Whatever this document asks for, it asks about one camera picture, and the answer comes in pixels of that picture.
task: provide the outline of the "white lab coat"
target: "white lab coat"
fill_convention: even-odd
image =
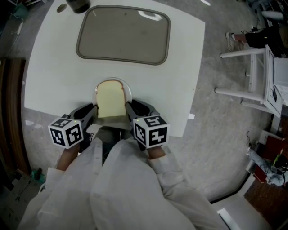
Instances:
[[[65,172],[49,168],[45,188],[18,229],[228,229],[172,153],[149,160],[133,140],[118,142],[102,166],[96,138]]]

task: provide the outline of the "wooden floor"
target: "wooden floor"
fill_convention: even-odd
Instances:
[[[288,118],[282,118],[280,127],[282,135],[288,143]],[[283,150],[288,157],[288,147]],[[246,200],[269,222],[273,229],[277,229],[288,218],[288,189],[261,184],[255,180],[245,194]]]

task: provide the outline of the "person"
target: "person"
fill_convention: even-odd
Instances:
[[[281,56],[287,53],[288,48],[288,26],[272,26],[262,29],[258,33],[234,34],[226,33],[227,46],[229,51],[234,51],[235,45],[238,44],[242,49],[243,44],[248,43],[250,47],[265,48],[269,45],[275,56]]]
[[[288,171],[277,174],[271,170],[271,164],[260,157],[252,148],[248,147],[247,155],[253,160],[267,176],[266,180],[269,184],[286,187],[288,181]]]
[[[79,145],[66,149],[57,168],[48,169],[19,230],[228,230],[168,148],[141,152],[116,128],[95,136],[79,156]]]

